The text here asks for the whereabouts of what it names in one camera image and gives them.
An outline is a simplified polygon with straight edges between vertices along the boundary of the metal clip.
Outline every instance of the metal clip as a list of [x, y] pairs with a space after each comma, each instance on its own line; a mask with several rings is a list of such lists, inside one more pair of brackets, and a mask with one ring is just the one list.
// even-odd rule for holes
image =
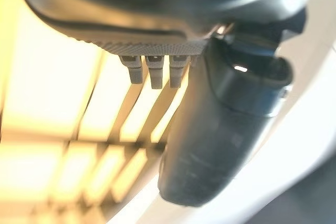
[[141, 56], [119, 56], [121, 63], [128, 67], [132, 84], [142, 83]]

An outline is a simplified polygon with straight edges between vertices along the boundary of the black plastic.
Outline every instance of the black plastic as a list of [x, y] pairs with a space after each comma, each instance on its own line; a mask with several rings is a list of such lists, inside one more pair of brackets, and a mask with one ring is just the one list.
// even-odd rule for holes
[[199, 55], [227, 22], [286, 19], [307, 0], [26, 0], [46, 23], [113, 54]]
[[[279, 68], [284, 71], [274, 78], [266, 74], [268, 65], [265, 74], [235, 70], [225, 47], [212, 39], [191, 66], [188, 88], [171, 127], [158, 186], [160, 195], [175, 204], [201, 206], [230, 183], [272, 122], [278, 111], [274, 104], [282, 102], [279, 94], [291, 81], [289, 65], [282, 60]], [[213, 83], [209, 75], [213, 65], [223, 74], [222, 87], [230, 87], [223, 90], [230, 94]], [[222, 101], [226, 95], [234, 99]], [[264, 106], [259, 106], [260, 99]]]

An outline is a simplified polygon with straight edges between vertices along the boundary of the black plastic housing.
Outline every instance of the black plastic housing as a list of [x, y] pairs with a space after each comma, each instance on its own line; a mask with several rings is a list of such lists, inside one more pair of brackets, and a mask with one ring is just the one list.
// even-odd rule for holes
[[292, 82], [287, 61], [261, 56], [254, 64], [233, 53], [212, 39], [191, 66], [160, 167], [160, 195], [167, 201], [197, 207], [222, 191], [287, 94]]

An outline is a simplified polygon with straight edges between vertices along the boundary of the yellow light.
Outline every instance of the yellow light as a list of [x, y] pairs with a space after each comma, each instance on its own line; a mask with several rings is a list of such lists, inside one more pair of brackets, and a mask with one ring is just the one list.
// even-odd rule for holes
[[67, 209], [60, 215], [62, 224], [83, 224], [81, 211], [77, 207]]
[[85, 188], [84, 198], [87, 204], [101, 204], [111, 187], [111, 182], [122, 168], [124, 162], [124, 147], [109, 146]]
[[117, 55], [106, 53], [102, 72], [80, 127], [80, 140], [108, 139], [130, 86], [127, 67]]
[[18, 15], [2, 127], [70, 138], [101, 50], [51, 29], [23, 1]]
[[84, 215], [85, 224], [106, 224], [105, 217], [100, 207], [91, 207]]
[[155, 177], [107, 224], [137, 223], [150, 204], [158, 196], [158, 175]]
[[174, 99], [171, 103], [171, 105], [169, 106], [168, 110], [166, 111], [166, 113], [163, 115], [163, 117], [161, 118], [161, 120], [159, 121], [159, 123], [157, 124], [157, 126], [155, 127], [155, 129], [152, 131], [151, 133], [151, 142], [152, 143], [158, 143], [165, 131], [165, 129], [167, 128], [170, 120], [172, 119], [175, 111], [177, 110], [177, 108], [179, 107], [185, 91], [188, 87], [188, 73], [189, 73], [189, 68], [187, 69], [186, 73], [184, 74], [184, 77], [182, 79], [182, 83], [181, 83], [181, 87], [177, 90], [176, 95], [174, 96]]
[[59, 224], [58, 214], [52, 209], [38, 211], [32, 217], [34, 224]]
[[[169, 61], [165, 59], [163, 66], [163, 87], [169, 80]], [[148, 75], [143, 89], [136, 101], [131, 113], [127, 117], [120, 130], [121, 142], [135, 142], [143, 128], [146, 119], [151, 112], [154, 103], [161, 94], [162, 89], [152, 89], [151, 79]]]
[[20, 2], [21, 0], [0, 0], [0, 109], [11, 69]]
[[0, 144], [0, 201], [47, 201], [63, 147], [63, 142], [3, 138]]
[[131, 189], [132, 185], [138, 178], [139, 174], [141, 173], [141, 170], [145, 166], [146, 162], [146, 150], [139, 149], [112, 184], [111, 192], [114, 201], [123, 201], [129, 190]]
[[51, 191], [53, 201], [68, 203], [79, 199], [96, 162], [96, 150], [96, 144], [70, 143]]

